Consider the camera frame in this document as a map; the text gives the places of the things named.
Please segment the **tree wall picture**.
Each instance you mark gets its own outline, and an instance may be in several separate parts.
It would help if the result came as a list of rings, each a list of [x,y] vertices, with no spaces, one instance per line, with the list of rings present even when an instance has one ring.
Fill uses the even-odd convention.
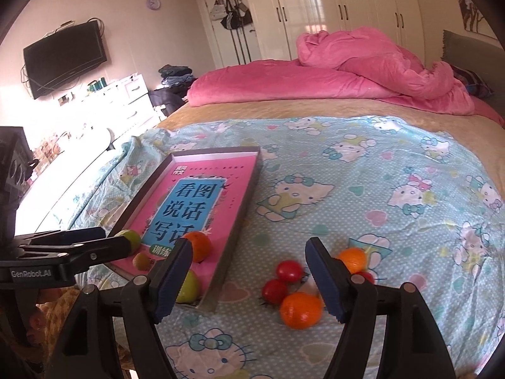
[[[466,31],[497,39],[484,15],[472,0],[458,0],[458,4]]]

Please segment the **green apple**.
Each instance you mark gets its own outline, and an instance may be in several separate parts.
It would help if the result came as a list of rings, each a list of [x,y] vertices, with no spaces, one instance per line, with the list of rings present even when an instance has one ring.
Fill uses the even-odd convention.
[[[142,240],[141,236],[132,229],[124,229],[116,234],[116,236],[125,237],[130,243],[130,254],[135,254],[138,249],[140,249]]]
[[[192,269],[189,269],[175,301],[177,304],[192,304],[199,298],[199,295],[199,278]]]

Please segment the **dark patterned pillow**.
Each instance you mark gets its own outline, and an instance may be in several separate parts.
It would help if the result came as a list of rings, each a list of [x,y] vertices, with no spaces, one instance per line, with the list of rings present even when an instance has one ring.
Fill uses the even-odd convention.
[[[490,86],[474,71],[451,65],[454,78],[460,81],[471,96],[478,99],[488,99],[494,95]]]

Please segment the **red cherry tomato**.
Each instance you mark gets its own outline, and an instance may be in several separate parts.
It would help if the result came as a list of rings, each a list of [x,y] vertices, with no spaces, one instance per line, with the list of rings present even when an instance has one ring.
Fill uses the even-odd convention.
[[[305,275],[304,268],[294,260],[285,260],[276,266],[276,276],[286,283],[297,283]]]
[[[280,305],[288,296],[288,286],[284,281],[272,279],[264,284],[261,295],[266,303]]]
[[[362,276],[367,281],[370,281],[371,284],[375,284],[376,283],[374,276],[370,272],[368,272],[368,271],[359,271],[359,272],[356,272],[355,275]]]

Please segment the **pile of dark clothes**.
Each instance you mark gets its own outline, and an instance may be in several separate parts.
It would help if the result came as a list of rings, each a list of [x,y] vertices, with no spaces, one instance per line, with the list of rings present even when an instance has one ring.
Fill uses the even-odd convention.
[[[161,84],[148,93],[151,105],[168,117],[187,102],[187,93],[197,80],[188,66],[166,64],[158,70]]]

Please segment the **pink book box tray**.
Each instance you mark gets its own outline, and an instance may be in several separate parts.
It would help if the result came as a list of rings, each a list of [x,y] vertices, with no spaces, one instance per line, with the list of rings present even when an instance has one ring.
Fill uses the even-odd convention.
[[[213,312],[261,167],[257,146],[174,152],[138,190],[110,232],[137,232],[140,252],[152,261],[168,257],[184,234],[206,234],[212,250],[191,265],[200,283],[200,296],[191,307]]]

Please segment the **white drawer cabinet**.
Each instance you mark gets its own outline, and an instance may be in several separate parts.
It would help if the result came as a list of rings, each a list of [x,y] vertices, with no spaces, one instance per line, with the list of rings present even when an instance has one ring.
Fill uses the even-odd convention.
[[[61,132],[72,139],[106,133],[114,142],[124,135],[142,134],[163,119],[152,105],[143,75],[135,73],[64,105]]]

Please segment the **small brown-green kiwi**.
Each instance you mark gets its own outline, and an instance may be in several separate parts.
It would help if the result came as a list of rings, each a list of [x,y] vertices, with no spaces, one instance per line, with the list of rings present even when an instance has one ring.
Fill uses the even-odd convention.
[[[152,267],[152,260],[144,252],[137,253],[132,259],[132,265],[140,271],[149,271]]]

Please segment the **white wardrobe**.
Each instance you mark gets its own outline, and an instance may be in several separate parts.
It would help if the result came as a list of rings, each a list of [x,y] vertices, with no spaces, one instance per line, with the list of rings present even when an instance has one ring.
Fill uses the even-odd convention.
[[[197,0],[218,68],[259,59],[292,60],[303,33],[375,27],[419,59],[425,39],[419,0],[242,0],[253,24],[226,30],[209,17],[215,0]]]

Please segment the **grey headboard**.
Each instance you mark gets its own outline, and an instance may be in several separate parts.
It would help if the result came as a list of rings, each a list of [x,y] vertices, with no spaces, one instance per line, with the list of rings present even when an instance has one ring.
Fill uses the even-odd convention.
[[[443,31],[442,60],[450,66],[477,73],[494,91],[486,102],[504,118],[504,50],[484,41]]]

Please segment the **orange tangerine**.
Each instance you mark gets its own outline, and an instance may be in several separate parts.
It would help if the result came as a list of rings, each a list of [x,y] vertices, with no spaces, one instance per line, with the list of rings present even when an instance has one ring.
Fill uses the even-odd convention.
[[[367,269],[367,255],[358,247],[350,247],[341,251],[336,259],[342,261],[351,274],[356,274]]]
[[[193,262],[201,263],[212,253],[213,246],[210,238],[201,231],[191,231],[183,235],[191,243]]]
[[[289,328],[302,330],[316,325],[323,315],[324,305],[319,297],[295,292],[284,298],[279,313]]]

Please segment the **hello kitty blue bedsheet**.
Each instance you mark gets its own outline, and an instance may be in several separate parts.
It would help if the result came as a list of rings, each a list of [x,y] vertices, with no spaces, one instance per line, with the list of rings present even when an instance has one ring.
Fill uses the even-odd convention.
[[[111,230],[172,152],[257,146],[263,167],[208,316],[177,309],[159,333],[180,378],[320,378],[342,332],[324,315],[294,330],[260,297],[305,242],[365,252],[379,283],[411,282],[440,328],[455,372],[481,371],[504,336],[504,161],[396,117],[208,122],[130,140],[86,194],[71,228]]]

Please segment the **beige bed mattress cover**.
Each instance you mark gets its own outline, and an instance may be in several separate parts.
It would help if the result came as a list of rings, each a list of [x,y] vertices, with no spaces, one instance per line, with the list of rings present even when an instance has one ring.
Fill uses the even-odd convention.
[[[417,111],[371,99],[302,99],[243,104],[184,105],[161,123],[175,131],[193,123],[228,119],[286,119],[289,117],[399,117],[430,132],[446,132],[483,163],[489,177],[504,194],[504,129],[481,116],[450,116]]]

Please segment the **black wall television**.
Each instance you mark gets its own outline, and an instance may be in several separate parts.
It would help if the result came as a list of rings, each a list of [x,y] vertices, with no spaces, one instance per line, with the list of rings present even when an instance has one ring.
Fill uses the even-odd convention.
[[[97,19],[65,27],[23,49],[27,83],[39,99],[107,61]]]

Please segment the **purple wall clock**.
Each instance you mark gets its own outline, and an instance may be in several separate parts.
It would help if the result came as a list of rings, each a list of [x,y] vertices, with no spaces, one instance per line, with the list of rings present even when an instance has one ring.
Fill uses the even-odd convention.
[[[149,10],[159,10],[161,8],[160,0],[146,0],[146,7]]]

